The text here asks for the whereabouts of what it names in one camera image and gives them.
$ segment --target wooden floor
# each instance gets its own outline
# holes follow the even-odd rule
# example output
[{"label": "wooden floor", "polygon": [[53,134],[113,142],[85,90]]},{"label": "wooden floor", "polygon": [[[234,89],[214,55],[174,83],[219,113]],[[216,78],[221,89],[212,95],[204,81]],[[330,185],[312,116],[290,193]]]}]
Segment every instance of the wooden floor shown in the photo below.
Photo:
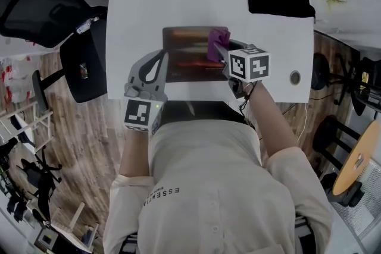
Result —
[{"label": "wooden floor", "polygon": [[[315,52],[324,54],[328,59],[331,71],[342,74],[335,54],[340,53],[349,60],[351,49],[331,38],[315,34]],[[58,54],[42,56],[41,76],[46,77],[61,67]],[[299,141],[314,167],[320,164],[320,156],[312,149],[314,132],[329,114],[335,114],[342,122],[348,114],[350,97],[347,96],[340,107],[333,104],[341,87],[331,86],[319,92],[311,91],[311,98],[322,98],[334,94],[320,101],[313,101],[307,105],[307,123],[305,131]],[[4,96],[4,87],[0,87],[0,94]],[[47,91],[49,105],[53,110],[54,139],[46,147],[46,158],[52,165],[62,164],[60,176],[63,181],[51,200],[51,214],[60,207],[62,213],[58,219],[68,224],[81,202],[86,204],[74,233],[80,237],[85,231],[81,224],[99,226],[99,237],[95,240],[94,253],[103,253],[102,235],[108,215],[109,189],[117,175],[118,165],[124,145],[125,133],[122,128],[120,104],[118,101],[108,100],[106,96],[84,104],[77,104],[73,100],[67,87],[65,78],[62,78]],[[4,105],[1,99],[1,108],[6,106],[7,111],[13,110],[13,105]],[[279,104],[282,111],[292,104]],[[304,104],[295,105],[285,113],[295,134],[299,136],[304,128]],[[26,176],[17,169],[21,165],[20,159],[35,161],[34,156],[18,144],[10,155],[10,176],[16,184],[25,191],[34,192]]]}]

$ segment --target white table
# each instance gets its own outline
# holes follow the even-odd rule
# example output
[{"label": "white table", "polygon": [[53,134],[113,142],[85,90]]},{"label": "white table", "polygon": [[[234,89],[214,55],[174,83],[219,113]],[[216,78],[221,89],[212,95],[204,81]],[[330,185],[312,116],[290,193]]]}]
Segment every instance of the white table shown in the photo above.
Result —
[{"label": "white table", "polygon": [[[131,66],[163,47],[162,30],[176,26],[226,26],[231,38],[271,52],[264,83],[276,102],[307,102],[313,65],[313,18],[251,14],[247,0],[110,0],[106,65],[110,99],[120,99]],[[294,86],[290,73],[299,71]],[[167,83],[169,100],[232,101],[226,81]]]}]

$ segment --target person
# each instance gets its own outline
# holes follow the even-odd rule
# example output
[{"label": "person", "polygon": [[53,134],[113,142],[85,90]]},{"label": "person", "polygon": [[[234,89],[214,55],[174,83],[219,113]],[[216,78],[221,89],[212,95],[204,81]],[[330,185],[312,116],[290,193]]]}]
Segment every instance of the person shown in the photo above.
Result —
[{"label": "person", "polygon": [[[309,253],[324,253],[332,222],[319,179],[264,85],[244,90],[266,164],[245,121],[165,122],[149,143],[147,133],[129,130],[111,186],[106,254],[291,254],[298,216],[313,233]],[[167,102],[162,120],[170,108]],[[199,118],[197,107],[192,112]]]}]

